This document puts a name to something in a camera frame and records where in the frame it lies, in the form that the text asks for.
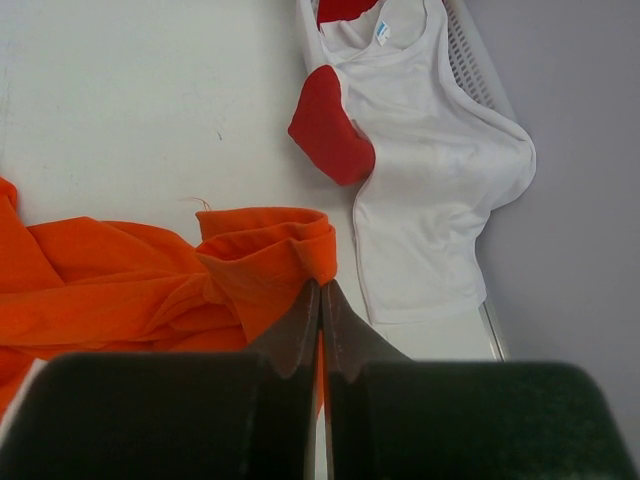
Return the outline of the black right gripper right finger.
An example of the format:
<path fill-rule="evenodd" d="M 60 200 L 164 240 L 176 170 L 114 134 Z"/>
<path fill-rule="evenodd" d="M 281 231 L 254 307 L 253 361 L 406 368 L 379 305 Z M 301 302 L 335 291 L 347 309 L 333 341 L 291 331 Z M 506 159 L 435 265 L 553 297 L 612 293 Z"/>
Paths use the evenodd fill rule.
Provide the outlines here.
<path fill-rule="evenodd" d="M 608 404 L 557 362 L 417 361 L 321 291 L 333 479 L 635 479 Z"/>

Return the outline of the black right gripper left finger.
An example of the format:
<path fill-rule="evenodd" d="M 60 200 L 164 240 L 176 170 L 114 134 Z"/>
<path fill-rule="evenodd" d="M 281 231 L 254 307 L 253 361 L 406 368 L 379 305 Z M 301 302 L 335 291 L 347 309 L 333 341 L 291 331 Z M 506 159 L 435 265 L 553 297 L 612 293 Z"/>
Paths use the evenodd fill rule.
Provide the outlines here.
<path fill-rule="evenodd" d="M 313 473 L 320 288 L 231 353 L 69 354 L 33 380 L 5 479 L 302 479 Z"/>

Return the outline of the orange t shirt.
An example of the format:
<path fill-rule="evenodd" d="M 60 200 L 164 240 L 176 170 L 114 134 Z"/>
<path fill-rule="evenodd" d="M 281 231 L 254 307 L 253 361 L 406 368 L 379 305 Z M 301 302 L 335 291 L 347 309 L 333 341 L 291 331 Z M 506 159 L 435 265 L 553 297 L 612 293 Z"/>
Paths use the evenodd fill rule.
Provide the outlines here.
<path fill-rule="evenodd" d="M 25 225 L 1 184 L 1 404 L 37 360 L 70 352 L 235 351 L 308 280 L 337 271 L 326 214 L 255 207 L 197 213 L 202 240 L 77 217 Z"/>

